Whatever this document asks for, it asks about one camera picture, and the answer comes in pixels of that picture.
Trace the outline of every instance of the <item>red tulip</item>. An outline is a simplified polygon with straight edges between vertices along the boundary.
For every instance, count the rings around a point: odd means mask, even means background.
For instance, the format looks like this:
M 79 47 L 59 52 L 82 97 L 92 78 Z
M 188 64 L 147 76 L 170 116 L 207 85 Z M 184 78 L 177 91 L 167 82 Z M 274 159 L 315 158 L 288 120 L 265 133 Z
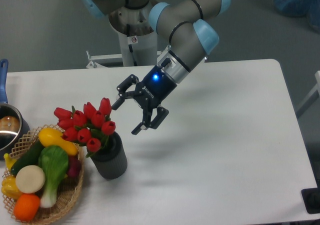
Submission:
M 71 118 L 67 118 L 67 119 L 59 120 L 57 125 L 60 128 L 67 130 L 68 128 L 71 128 L 74 126 L 74 121 Z
M 106 121 L 101 127 L 101 131 L 108 136 L 113 134 L 115 130 L 116 130 L 116 123 L 114 121 Z
M 61 107 L 57 107 L 53 114 L 59 119 L 59 120 L 64 120 L 64 119 L 69 119 L 72 116 L 72 112 L 65 110 Z
M 102 124 L 105 122 L 106 117 L 103 115 L 100 111 L 96 111 L 92 118 L 91 118 L 91 123 L 96 127 L 96 128 L 101 128 Z
M 77 139 L 80 143 L 86 143 L 91 139 L 91 132 L 87 128 L 83 128 L 78 132 Z
M 66 141 L 76 141 L 78 137 L 78 131 L 74 127 L 69 127 L 62 135 L 62 138 Z
M 82 111 L 75 111 L 73 114 L 73 125 L 82 127 L 87 122 L 87 117 Z
M 88 119 L 91 119 L 96 111 L 96 108 L 90 102 L 83 105 L 83 113 Z
M 101 142 L 99 139 L 97 138 L 91 138 L 87 143 L 86 143 L 86 148 L 90 151 L 90 152 L 97 152 L 99 151 L 99 149 L 101 148 Z
M 105 97 L 102 98 L 102 100 L 100 102 L 99 111 L 103 115 L 109 116 L 111 114 L 112 108 L 111 108 L 111 104 L 110 104 L 109 98 L 105 98 Z

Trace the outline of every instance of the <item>woven basket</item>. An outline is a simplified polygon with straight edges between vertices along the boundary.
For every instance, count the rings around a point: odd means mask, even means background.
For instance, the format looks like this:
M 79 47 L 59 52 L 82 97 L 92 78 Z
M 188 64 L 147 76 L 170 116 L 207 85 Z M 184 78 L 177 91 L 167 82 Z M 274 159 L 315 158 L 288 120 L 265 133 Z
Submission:
M 14 159 L 20 158 L 20 156 L 24 154 L 29 149 L 29 147 L 38 139 L 38 133 L 43 128 L 54 128 L 56 130 L 64 132 L 64 130 L 57 125 L 44 125 L 43 127 L 38 127 L 37 129 L 28 131 L 28 133 L 24 134 L 23 137 L 20 138 L 19 141 L 14 145 L 14 148 L 12 148 L 12 152 L 10 153 L 10 157 Z M 13 215 L 16 201 L 4 194 L 2 195 L 4 207 L 8 210 L 8 213 L 11 215 L 12 219 L 28 225 L 47 225 L 61 219 L 73 208 L 81 192 L 85 170 L 84 152 L 82 148 L 77 144 L 76 146 L 79 150 L 78 159 L 82 164 L 79 176 L 77 178 L 65 178 L 58 187 L 57 200 L 55 205 L 51 208 L 39 208 L 32 221 L 23 222 L 17 220 Z M 9 175 L 10 172 L 7 168 L 2 177 L 3 179 L 5 179 Z

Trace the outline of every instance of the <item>white table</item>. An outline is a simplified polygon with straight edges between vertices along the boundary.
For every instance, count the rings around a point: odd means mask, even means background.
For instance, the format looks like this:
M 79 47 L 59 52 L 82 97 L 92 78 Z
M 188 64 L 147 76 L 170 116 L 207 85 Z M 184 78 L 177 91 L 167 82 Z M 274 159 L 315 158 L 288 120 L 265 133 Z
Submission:
M 151 67 L 14 72 L 9 103 L 31 128 L 54 124 L 56 107 L 82 109 Z M 77 205 L 58 224 L 245 225 L 320 218 L 301 190 L 316 182 L 280 65 L 275 60 L 200 64 L 162 105 L 157 130 L 131 130 L 142 110 L 127 100 L 111 114 L 128 158 L 105 181 L 85 161 Z M 4 171 L 0 163 L 0 173 Z M 0 207 L 1 224 L 15 224 Z

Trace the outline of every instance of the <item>gray pot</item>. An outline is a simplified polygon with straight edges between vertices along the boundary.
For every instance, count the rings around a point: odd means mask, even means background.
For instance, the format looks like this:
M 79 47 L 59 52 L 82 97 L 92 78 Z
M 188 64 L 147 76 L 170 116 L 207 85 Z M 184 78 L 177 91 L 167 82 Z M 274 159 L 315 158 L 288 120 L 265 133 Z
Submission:
M 120 177 L 128 167 L 121 138 L 116 132 L 110 135 L 108 148 L 97 151 L 90 158 L 100 175 L 107 180 Z

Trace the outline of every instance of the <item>yellow squash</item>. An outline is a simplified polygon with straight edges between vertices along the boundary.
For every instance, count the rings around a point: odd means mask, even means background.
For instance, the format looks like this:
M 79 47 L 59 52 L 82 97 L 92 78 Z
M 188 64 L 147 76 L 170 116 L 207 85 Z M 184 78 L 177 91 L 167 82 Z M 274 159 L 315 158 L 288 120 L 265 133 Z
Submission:
M 2 181 L 1 192 L 9 198 L 17 200 L 23 194 L 16 185 L 16 178 L 12 175 Z
M 77 155 L 77 146 L 73 142 L 64 140 L 62 138 L 62 135 L 62 132 L 51 127 L 43 128 L 38 134 L 40 143 L 44 147 L 57 145 L 62 148 L 69 156 Z
M 17 161 L 17 159 L 11 158 L 9 153 L 5 153 L 3 155 L 3 158 L 5 160 L 5 165 L 8 168 L 8 170 L 10 171 L 12 166 L 15 164 L 15 162 Z

